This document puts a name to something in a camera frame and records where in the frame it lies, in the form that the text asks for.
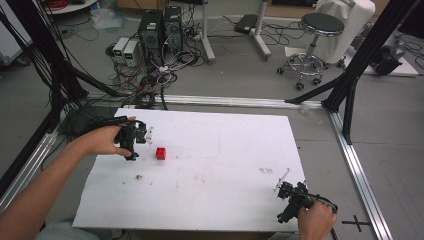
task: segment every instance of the caster wheel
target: caster wheel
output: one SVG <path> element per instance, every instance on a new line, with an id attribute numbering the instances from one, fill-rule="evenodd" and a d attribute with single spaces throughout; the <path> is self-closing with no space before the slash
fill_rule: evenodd
<path id="1" fill-rule="evenodd" d="M 29 59 L 26 56 L 24 56 L 24 55 L 19 56 L 16 59 L 16 62 L 18 62 L 22 66 L 29 66 Z"/>
<path id="2" fill-rule="evenodd" d="M 337 67 L 338 68 L 343 68 L 343 66 L 344 66 L 344 62 L 338 62 L 337 63 Z"/>
<path id="3" fill-rule="evenodd" d="M 320 84 L 320 83 L 321 83 L 321 79 L 319 79 L 319 78 L 315 78 L 314 80 L 312 80 L 312 83 L 313 83 L 314 85 L 318 85 L 318 84 Z"/>
<path id="4" fill-rule="evenodd" d="M 304 88 L 305 86 L 303 85 L 303 83 L 301 83 L 301 82 L 298 82 L 298 83 L 296 83 L 296 89 L 297 90 L 302 90 L 303 88 Z"/>

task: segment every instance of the gray floor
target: gray floor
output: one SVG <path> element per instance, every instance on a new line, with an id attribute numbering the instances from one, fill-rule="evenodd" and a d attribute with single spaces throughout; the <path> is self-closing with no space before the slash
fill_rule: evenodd
<path id="1" fill-rule="evenodd" d="M 87 13 L 82 12 L 64 15 L 58 22 L 72 24 L 87 18 Z M 211 20 L 211 25 L 222 21 L 224 20 Z M 284 21 L 277 22 L 281 25 L 288 24 Z M 104 54 L 104 50 L 109 44 L 116 42 L 119 36 L 132 35 L 137 26 L 137 22 L 128 21 L 118 31 L 99 31 L 99 37 L 95 41 L 73 36 L 66 39 L 65 43 L 95 78 L 110 83 L 108 77 L 113 74 L 112 62 Z M 88 27 L 90 24 L 79 26 L 79 29 Z M 87 39 L 96 37 L 93 30 L 79 34 Z M 177 82 L 165 94 L 262 99 L 289 99 L 300 94 L 294 88 L 294 74 L 276 74 L 276 69 L 285 60 L 283 46 L 270 46 L 273 55 L 265 62 L 260 55 L 250 54 L 258 51 L 252 39 L 211 39 L 211 43 L 219 45 L 213 46 L 217 55 L 216 62 L 213 65 L 179 71 Z M 299 41 L 291 40 L 290 46 L 296 45 L 300 45 Z M 239 55 L 225 51 L 223 47 Z M 412 56 L 406 58 L 416 66 Z M 417 68 L 417 71 L 424 73 L 423 69 Z M 332 66 L 325 73 L 323 82 L 334 79 L 340 73 L 340 69 Z M 2 175 L 41 123 L 49 107 L 46 107 L 48 89 L 35 74 L 33 67 L 13 65 L 3 69 L 0 76 L 0 100 L 3 102 L 0 132 L 2 136 L 7 136 L 0 140 Z M 424 147 L 420 141 L 424 137 L 424 111 L 421 106 L 424 101 L 423 81 L 422 76 L 401 78 L 364 75 L 357 87 L 352 140 L 394 239 L 424 237 L 424 192 L 420 187 L 423 182 L 421 173 L 424 172 L 421 157 Z M 312 84 L 305 83 L 303 93 L 315 88 Z M 98 93 L 91 86 L 83 86 L 91 93 Z M 327 95 L 328 93 L 324 93 L 313 100 L 324 100 Z M 324 110 L 313 111 L 312 115 L 305 116 L 297 110 L 172 105 L 170 108 L 289 116 L 310 190 L 330 198 L 340 207 L 336 224 L 339 238 L 373 238 L 368 226 L 362 226 L 362 232 L 359 232 L 356 226 L 341 224 L 341 221 L 352 221 L 353 215 L 359 221 L 368 219 Z M 91 157 L 78 167 L 53 207 L 48 222 L 76 212 L 85 178 L 93 162 L 94 158 Z"/>

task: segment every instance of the computer tower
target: computer tower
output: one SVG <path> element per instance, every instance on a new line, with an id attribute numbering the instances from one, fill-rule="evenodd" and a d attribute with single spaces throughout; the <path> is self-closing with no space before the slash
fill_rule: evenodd
<path id="1" fill-rule="evenodd" d="M 166 53 L 163 12 L 155 9 L 146 10 L 141 17 L 138 35 L 146 66 L 163 66 L 165 56 L 162 56 L 162 53 Z"/>
<path id="2" fill-rule="evenodd" d="M 183 50 L 181 7 L 168 6 L 165 8 L 165 32 L 168 43 L 168 51 L 172 53 Z"/>

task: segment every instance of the metal stand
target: metal stand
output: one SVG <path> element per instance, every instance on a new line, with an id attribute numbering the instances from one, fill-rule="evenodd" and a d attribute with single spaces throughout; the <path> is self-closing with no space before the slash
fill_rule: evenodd
<path id="1" fill-rule="evenodd" d="M 327 90 L 332 90 L 330 96 L 322 102 L 330 112 L 338 112 L 340 104 L 346 98 L 342 134 L 349 145 L 352 144 L 350 132 L 352 126 L 353 105 L 356 84 L 361 75 L 371 63 L 374 55 L 381 49 L 389 36 L 396 29 L 403 17 L 412 8 L 414 0 L 392 0 L 378 18 L 364 43 L 356 52 L 346 71 L 331 82 L 305 93 L 297 98 L 286 100 L 287 103 L 300 104 Z"/>
<path id="2" fill-rule="evenodd" d="M 208 64 L 215 61 L 215 54 L 213 53 L 211 44 L 208 39 L 208 0 L 203 0 L 202 4 L 203 11 L 203 26 L 202 32 L 200 33 L 200 39 L 202 39 L 203 48 L 205 49 L 206 56 L 208 58 Z"/>
<path id="3" fill-rule="evenodd" d="M 267 0 L 261 0 L 261 3 L 259 4 L 258 21 L 256 23 L 256 28 L 251 30 L 251 32 L 253 33 L 253 39 L 256 41 L 259 48 L 261 49 L 262 54 L 265 57 L 265 61 L 267 61 L 268 57 L 271 56 L 271 51 L 269 51 L 268 47 L 266 46 L 264 40 L 262 39 L 260 35 L 262 21 L 265 15 L 266 4 L 267 4 Z"/>
<path id="4" fill-rule="evenodd" d="M 258 21 L 256 23 L 257 27 L 256 29 L 251 30 L 251 32 L 253 33 L 253 39 L 259 45 L 262 51 L 262 54 L 265 57 L 265 61 L 267 61 L 268 57 L 271 56 L 271 51 L 269 51 L 268 47 L 266 46 L 264 40 L 262 39 L 260 35 L 262 21 L 265 15 L 266 4 L 267 4 L 267 0 L 261 0 L 261 3 L 259 5 Z M 203 0 L 202 9 L 203 9 L 203 26 L 202 26 L 202 32 L 200 33 L 200 38 L 202 40 L 203 48 L 205 49 L 206 56 L 208 58 L 207 62 L 208 64 L 211 64 L 215 61 L 215 54 L 213 53 L 211 44 L 209 43 L 209 39 L 208 39 L 208 0 Z"/>

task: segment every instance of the table leg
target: table leg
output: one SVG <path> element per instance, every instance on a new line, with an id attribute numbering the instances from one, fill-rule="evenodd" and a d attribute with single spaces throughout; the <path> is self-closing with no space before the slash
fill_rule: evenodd
<path id="1" fill-rule="evenodd" d="M 271 51 L 269 51 L 268 46 L 265 44 L 260 33 L 261 33 L 262 21 L 265 15 L 267 0 L 260 0 L 260 1 L 261 3 L 259 4 L 258 21 L 256 23 L 256 29 L 252 29 L 251 31 L 253 33 L 253 39 L 255 39 L 256 43 L 258 43 L 266 61 L 268 60 L 268 57 L 271 56 Z"/>
<path id="2" fill-rule="evenodd" d="M 211 64 L 215 61 L 215 54 L 213 53 L 211 44 L 208 39 L 208 0 L 203 0 L 202 4 L 203 9 L 203 26 L 202 32 L 200 33 L 200 38 L 202 40 L 203 48 L 205 49 L 206 56 L 208 58 L 208 64 Z"/>

